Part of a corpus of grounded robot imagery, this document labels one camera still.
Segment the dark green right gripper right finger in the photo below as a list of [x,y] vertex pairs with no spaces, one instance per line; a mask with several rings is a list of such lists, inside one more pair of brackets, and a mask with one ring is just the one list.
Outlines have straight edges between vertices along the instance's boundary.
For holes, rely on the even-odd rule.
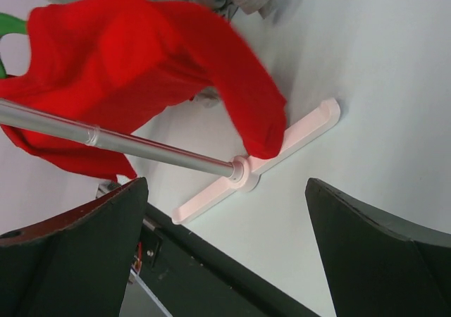
[[449,316],[450,235],[311,178],[305,197],[337,316]]

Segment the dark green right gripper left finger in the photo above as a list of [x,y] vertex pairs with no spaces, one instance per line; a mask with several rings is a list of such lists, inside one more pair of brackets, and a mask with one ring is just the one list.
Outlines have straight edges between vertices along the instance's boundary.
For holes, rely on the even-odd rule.
[[147,206],[145,178],[1,235],[2,316],[118,316]]

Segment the red t shirt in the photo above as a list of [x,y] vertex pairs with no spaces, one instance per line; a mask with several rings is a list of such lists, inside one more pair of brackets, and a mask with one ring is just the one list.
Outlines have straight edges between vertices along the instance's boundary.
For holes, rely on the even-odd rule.
[[191,2],[80,0],[35,8],[26,74],[1,97],[131,134],[165,108],[215,87],[247,153],[278,155],[285,98],[246,41]]

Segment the green plastic hanger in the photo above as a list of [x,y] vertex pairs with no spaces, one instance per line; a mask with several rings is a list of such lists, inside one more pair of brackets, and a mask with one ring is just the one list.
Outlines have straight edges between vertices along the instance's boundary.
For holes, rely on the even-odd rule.
[[0,38],[9,34],[27,34],[27,22],[13,15],[1,13],[0,15]]

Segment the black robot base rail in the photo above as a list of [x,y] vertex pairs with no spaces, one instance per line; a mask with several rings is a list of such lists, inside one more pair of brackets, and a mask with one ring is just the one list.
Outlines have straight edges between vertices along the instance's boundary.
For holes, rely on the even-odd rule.
[[153,206],[131,277],[172,316],[314,316],[314,312]]

